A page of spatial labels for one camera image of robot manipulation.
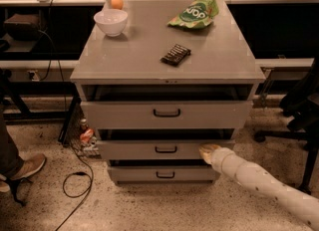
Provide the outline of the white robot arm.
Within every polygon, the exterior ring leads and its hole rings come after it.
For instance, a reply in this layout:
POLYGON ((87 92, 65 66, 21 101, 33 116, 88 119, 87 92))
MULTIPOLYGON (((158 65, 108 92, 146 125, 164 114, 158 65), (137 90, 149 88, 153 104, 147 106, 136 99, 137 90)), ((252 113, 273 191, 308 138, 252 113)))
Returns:
POLYGON ((319 199, 288 186, 260 165, 217 144, 199 147, 202 159, 215 171, 231 178, 247 190, 274 199, 313 231, 319 231, 319 199))

